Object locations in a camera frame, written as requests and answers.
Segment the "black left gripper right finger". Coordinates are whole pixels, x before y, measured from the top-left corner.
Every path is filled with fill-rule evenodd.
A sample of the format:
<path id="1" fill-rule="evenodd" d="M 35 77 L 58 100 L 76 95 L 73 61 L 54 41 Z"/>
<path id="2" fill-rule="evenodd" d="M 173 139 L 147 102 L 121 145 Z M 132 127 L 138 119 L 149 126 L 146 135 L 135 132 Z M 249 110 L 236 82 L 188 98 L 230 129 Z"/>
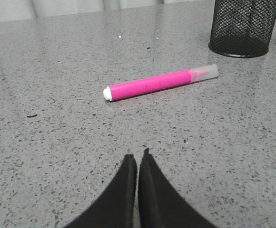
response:
<path id="1" fill-rule="evenodd" d="M 142 228 L 214 228 L 173 188 L 146 148 L 140 164 L 138 206 Z"/>

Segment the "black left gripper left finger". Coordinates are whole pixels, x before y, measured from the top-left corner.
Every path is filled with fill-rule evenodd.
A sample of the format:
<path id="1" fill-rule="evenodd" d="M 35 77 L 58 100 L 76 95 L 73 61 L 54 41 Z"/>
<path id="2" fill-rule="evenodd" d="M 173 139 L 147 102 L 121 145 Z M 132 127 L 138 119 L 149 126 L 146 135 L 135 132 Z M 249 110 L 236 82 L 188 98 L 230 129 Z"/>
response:
<path id="1" fill-rule="evenodd" d="M 131 228 L 137 181 L 137 163 L 126 154 L 102 194 L 67 228 Z"/>

